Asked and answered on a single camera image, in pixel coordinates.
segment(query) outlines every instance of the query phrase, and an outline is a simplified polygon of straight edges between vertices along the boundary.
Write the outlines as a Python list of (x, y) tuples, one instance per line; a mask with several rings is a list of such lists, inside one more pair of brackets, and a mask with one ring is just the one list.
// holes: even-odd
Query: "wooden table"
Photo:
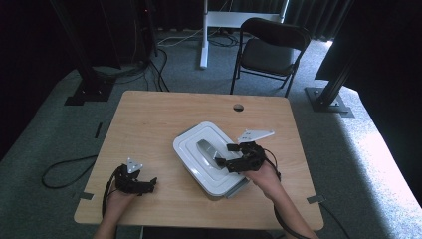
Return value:
[[(234, 111), (235, 104), (244, 107)], [(277, 158), (283, 185), (314, 230), (323, 227), (301, 140), (285, 98), (185, 93), (126, 92), (115, 112), (100, 155), (75, 214), (79, 223), (102, 220), (102, 197), (112, 172), (128, 157), (142, 163), (139, 180), (158, 177), (151, 194), (137, 197), (120, 220), (124, 225), (281, 229), (272, 202), (253, 183), (231, 199), (210, 198), (173, 149), (174, 139), (211, 121), (233, 141), (245, 129), (274, 130), (257, 141)]]

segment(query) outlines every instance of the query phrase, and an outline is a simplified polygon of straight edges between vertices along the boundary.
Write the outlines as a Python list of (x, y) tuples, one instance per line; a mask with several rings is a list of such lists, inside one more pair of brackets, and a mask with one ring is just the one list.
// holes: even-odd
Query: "black chair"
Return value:
[[(243, 47), (245, 33), (251, 38)], [(262, 18), (246, 20), (240, 29), (240, 43), (230, 95), (240, 73), (254, 74), (282, 81), (282, 89), (289, 82), (285, 97), (289, 95), (299, 62), (310, 44), (307, 29), (273, 22)]]

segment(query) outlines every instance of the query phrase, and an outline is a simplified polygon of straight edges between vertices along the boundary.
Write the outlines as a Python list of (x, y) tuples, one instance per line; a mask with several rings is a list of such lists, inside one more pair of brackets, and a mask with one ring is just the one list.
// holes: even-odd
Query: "metal stand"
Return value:
[(56, 15), (58, 16), (70, 41), (71, 47), (68, 52), (74, 61), (82, 82), (72, 97), (69, 97), (65, 106), (81, 106), (84, 102), (106, 102), (111, 93), (114, 80), (108, 80), (106, 84), (94, 71), (81, 40), (78, 38), (75, 27), (69, 17), (63, 0), (50, 0)]
[(344, 105), (340, 95), (337, 95), (329, 105), (324, 104), (321, 101), (324, 90), (324, 88), (305, 88), (315, 112), (340, 113), (343, 118), (354, 118), (351, 108)]

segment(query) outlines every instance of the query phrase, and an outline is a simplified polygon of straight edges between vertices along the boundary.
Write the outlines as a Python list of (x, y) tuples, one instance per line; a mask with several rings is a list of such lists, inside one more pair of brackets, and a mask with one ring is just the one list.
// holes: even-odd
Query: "chair backrest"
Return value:
[(305, 50), (311, 41), (307, 29), (273, 22), (262, 18), (250, 18), (241, 26), (241, 34), (248, 32), (268, 44)]

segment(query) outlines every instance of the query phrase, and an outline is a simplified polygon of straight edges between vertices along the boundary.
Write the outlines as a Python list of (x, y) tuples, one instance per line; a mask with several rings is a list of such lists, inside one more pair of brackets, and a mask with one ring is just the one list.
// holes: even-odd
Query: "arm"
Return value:
[[(266, 161), (258, 171), (245, 171), (246, 177), (263, 190), (264, 195), (273, 201), (280, 217), (295, 232), (309, 237), (317, 238), (308, 223), (302, 217), (285, 188), (280, 183), (274, 169)], [(288, 238), (295, 238), (287, 233)]]
[(135, 197), (136, 194), (126, 194), (119, 190), (115, 190), (114, 183), (112, 184), (111, 194), (107, 199), (105, 216), (94, 235), (95, 239), (114, 238), (118, 220)]

